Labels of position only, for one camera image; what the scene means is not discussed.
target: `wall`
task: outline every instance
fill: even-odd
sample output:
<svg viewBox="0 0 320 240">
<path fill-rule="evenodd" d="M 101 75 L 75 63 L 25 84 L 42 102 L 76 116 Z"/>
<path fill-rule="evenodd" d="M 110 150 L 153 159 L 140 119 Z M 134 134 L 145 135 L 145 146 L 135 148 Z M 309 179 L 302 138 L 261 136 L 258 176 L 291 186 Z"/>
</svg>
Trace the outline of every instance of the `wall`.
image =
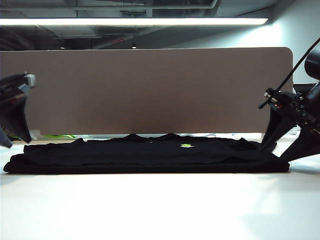
<svg viewBox="0 0 320 240">
<path fill-rule="evenodd" d="M 167 48 L 288 47 L 293 52 L 293 63 L 296 64 L 320 37 L 319 10 L 320 0 L 297 0 L 273 23 L 216 34 Z M 306 74 L 302 64 L 294 74 L 293 82 L 302 84 L 317 81 Z"/>
</svg>

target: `ceiling pipe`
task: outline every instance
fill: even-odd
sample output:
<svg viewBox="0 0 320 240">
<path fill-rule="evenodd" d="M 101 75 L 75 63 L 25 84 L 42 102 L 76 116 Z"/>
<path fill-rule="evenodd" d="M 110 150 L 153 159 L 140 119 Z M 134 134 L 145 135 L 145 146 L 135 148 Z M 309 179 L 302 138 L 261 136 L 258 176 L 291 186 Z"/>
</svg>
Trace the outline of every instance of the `ceiling pipe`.
<svg viewBox="0 0 320 240">
<path fill-rule="evenodd" d="M 26 40 L 25 38 L 19 36 L 18 34 L 14 33 L 13 31 L 10 31 L 9 29 L 1 26 L 1 28 L 5 31 L 7 31 L 9 34 L 15 37 L 15 39 L 24 47 L 26 47 L 28 50 L 35 50 L 35 46 L 30 41 Z"/>
<path fill-rule="evenodd" d="M 132 10 L 132 9 L 213 9 L 218 0 L 213 0 L 211 4 L 202 5 L 100 5 L 100 6 L 0 6 L 0 11 L 92 11 L 92 10 Z"/>
</svg>

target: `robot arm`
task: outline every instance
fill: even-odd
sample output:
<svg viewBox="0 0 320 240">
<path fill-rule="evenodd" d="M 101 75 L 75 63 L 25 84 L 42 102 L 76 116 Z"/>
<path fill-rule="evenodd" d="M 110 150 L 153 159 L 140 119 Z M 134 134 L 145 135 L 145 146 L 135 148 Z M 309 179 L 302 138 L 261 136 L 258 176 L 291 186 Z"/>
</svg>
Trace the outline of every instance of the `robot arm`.
<svg viewBox="0 0 320 240">
<path fill-rule="evenodd" d="M 36 85 L 35 75 L 17 74 L 0 80 L 0 125 L 29 143 L 25 106 L 30 89 Z M 11 141 L 0 129 L 0 145 L 10 148 Z"/>
<path fill-rule="evenodd" d="M 310 77 L 320 81 L 320 49 L 313 50 L 307 56 L 304 68 Z M 269 88 L 265 97 L 270 106 L 270 121 L 261 150 L 267 149 L 292 127 L 299 125 L 299 137 L 281 158 L 289 162 L 320 154 L 320 82 L 306 94 L 280 92 L 279 89 Z"/>
</svg>

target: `black t-shirt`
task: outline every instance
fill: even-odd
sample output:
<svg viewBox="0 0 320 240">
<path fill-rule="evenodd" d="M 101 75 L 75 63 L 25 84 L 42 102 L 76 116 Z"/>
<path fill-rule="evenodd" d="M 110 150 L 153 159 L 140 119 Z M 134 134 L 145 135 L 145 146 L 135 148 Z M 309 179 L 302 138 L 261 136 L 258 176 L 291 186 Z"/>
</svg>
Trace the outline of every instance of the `black t-shirt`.
<svg viewBox="0 0 320 240">
<path fill-rule="evenodd" d="M 20 174 L 271 173 L 289 164 L 244 138 L 130 134 L 109 140 L 26 145 L 4 171 Z"/>
</svg>

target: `green object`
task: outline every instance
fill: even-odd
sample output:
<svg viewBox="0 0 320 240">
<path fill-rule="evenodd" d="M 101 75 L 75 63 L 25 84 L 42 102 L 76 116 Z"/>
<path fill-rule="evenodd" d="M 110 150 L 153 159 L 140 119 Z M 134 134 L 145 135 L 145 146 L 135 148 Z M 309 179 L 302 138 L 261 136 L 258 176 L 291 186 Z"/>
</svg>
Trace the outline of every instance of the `green object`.
<svg viewBox="0 0 320 240">
<path fill-rule="evenodd" d="M 182 148 L 193 148 L 195 146 L 192 146 L 191 144 L 184 143 L 184 144 L 181 144 L 180 147 L 182 147 Z"/>
<path fill-rule="evenodd" d="M 58 139 L 58 138 L 63 138 L 63 137 L 67 137 L 67 138 L 71 138 L 71 139 L 75 139 L 77 136 L 76 135 L 44 135 L 45 137 L 49 137 L 49 138 L 54 138 L 54 139 Z"/>
</svg>

